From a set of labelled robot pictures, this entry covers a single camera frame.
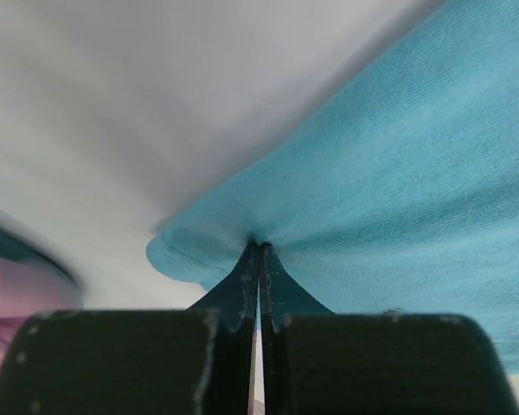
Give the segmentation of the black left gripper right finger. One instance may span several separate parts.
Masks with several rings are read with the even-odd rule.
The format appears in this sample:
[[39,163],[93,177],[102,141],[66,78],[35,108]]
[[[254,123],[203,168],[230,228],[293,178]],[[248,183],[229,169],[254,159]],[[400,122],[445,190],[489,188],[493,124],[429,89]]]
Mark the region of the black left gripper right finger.
[[259,249],[269,414],[517,414],[489,337],[448,314],[336,314]]

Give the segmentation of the teal t-shirt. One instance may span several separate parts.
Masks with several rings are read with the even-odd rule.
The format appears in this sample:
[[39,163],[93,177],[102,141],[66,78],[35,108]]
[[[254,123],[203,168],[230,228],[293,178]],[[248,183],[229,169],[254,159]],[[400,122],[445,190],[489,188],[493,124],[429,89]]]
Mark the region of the teal t-shirt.
[[519,1],[449,1],[149,243],[213,288],[249,241],[339,313],[475,319],[519,374]]

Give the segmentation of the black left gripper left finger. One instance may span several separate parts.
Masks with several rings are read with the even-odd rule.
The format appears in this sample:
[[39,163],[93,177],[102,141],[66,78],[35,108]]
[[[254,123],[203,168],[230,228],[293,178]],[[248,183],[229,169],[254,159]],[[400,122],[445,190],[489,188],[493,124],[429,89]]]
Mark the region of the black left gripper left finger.
[[22,326],[0,414],[250,414],[259,248],[186,310],[56,311]]

